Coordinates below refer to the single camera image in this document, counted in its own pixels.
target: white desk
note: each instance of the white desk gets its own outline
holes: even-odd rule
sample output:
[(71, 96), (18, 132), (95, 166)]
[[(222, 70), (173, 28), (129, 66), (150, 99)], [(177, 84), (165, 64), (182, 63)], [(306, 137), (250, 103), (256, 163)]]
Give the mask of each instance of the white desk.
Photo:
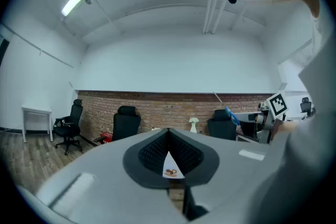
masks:
[(307, 113), (296, 113), (296, 114), (290, 114), (289, 116), (286, 116), (285, 121), (291, 120), (291, 121), (301, 121), (303, 118), (307, 117)]
[(50, 140), (53, 141), (53, 128), (51, 123), (51, 110), (50, 109), (37, 109), (29, 106), (22, 106), (22, 137), (23, 142), (26, 143), (26, 128), (25, 128), (25, 112), (35, 115), (46, 115), (47, 124), (49, 126), (48, 134), (50, 135)]

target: white paper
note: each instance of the white paper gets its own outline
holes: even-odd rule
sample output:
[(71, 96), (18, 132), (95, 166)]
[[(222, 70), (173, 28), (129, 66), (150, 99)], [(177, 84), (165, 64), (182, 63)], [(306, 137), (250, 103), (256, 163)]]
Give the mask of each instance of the white paper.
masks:
[(184, 178), (170, 152), (168, 152), (166, 159), (164, 160), (162, 176), (170, 179)]

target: black office chair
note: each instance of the black office chair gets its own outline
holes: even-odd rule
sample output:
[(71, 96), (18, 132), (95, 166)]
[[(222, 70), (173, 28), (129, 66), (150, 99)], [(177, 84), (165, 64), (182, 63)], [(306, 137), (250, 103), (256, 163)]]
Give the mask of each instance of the black office chair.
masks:
[(215, 110), (215, 116), (208, 120), (210, 136), (228, 140), (236, 140), (237, 126), (225, 109)]
[(300, 104), (302, 113), (307, 113), (309, 117), (311, 115), (311, 102), (309, 102), (308, 97), (302, 98), (302, 103)]
[[(117, 141), (126, 137), (136, 135), (140, 126), (141, 117), (136, 114), (134, 106), (122, 105), (113, 116), (113, 137)], [(100, 136), (93, 140), (103, 144), (106, 137)]]
[(83, 107), (82, 107), (82, 100), (76, 99), (73, 102), (71, 107), (71, 114), (70, 116), (64, 118), (56, 119), (54, 123), (54, 132), (64, 138), (62, 143), (58, 143), (55, 145), (55, 148), (58, 148), (59, 145), (66, 145), (66, 150), (64, 155), (68, 155), (68, 149), (70, 145), (74, 145), (79, 148), (80, 151), (83, 149), (79, 145), (79, 141), (75, 140), (74, 137), (80, 134), (79, 128), (79, 119), (82, 115)]

